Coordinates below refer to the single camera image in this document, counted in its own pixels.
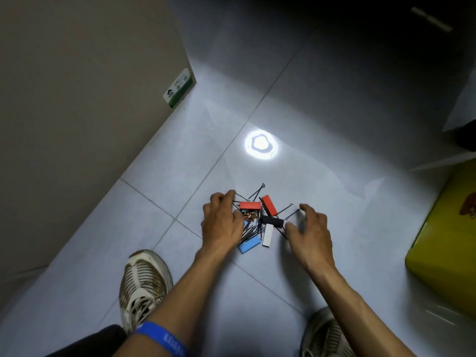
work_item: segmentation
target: forearm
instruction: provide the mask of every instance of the forearm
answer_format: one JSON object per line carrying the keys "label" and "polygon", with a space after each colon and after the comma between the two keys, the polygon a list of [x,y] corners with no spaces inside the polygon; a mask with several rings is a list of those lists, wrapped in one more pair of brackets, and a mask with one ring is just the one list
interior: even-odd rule
{"label": "forearm", "polygon": [[[146,321],[168,330],[189,347],[200,312],[225,256],[203,256],[197,253],[192,266],[172,288]],[[169,356],[159,344],[146,336],[132,335],[116,353],[124,356]]]}
{"label": "forearm", "polygon": [[415,356],[335,268],[315,268],[309,274],[357,356]]}

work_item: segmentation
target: yellow container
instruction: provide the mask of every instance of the yellow container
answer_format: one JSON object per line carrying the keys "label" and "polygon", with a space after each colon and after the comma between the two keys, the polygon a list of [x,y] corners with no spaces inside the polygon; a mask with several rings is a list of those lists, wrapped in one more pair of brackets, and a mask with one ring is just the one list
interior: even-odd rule
{"label": "yellow container", "polygon": [[405,264],[430,288],[476,318],[476,159],[456,168]]}

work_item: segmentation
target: label sticker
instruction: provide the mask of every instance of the label sticker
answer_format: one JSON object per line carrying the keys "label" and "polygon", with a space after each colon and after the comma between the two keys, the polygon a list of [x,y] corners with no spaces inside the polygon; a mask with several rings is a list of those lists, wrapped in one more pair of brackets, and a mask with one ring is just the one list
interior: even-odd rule
{"label": "label sticker", "polygon": [[167,104],[169,104],[170,107],[174,107],[188,88],[190,88],[192,83],[193,79],[190,77],[190,72],[187,68],[183,69],[163,95]]}

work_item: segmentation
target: white sneaker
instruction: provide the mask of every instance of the white sneaker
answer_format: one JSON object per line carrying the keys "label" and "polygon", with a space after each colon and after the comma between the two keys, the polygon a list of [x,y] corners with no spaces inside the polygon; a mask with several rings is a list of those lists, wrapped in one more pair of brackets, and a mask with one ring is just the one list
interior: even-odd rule
{"label": "white sneaker", "polygon": [[167,264],[151,250],[133,253],[119,288],[122,325],[127,334],[148,317],[173,287]]}
{"label": "white sneaker", "polygon": [[315,313],[301,341],[301,357],[356,357],[329,307]]}

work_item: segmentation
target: blue wristband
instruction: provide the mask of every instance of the blue wristband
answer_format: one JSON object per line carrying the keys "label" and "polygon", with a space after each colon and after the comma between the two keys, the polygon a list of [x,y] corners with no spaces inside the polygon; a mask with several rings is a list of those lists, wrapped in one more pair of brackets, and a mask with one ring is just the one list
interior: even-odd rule
{"label": "blue wristband", "polygon": [[185,349],[184,345],[180,343],[168,330],[158,326],[155,323],[144,322],[140,324],[136,329],[136,333],[140,333],[141,335],[153,339],[163,348],[168,350],[174,357],[186,357],[187,355],[187,350]]}

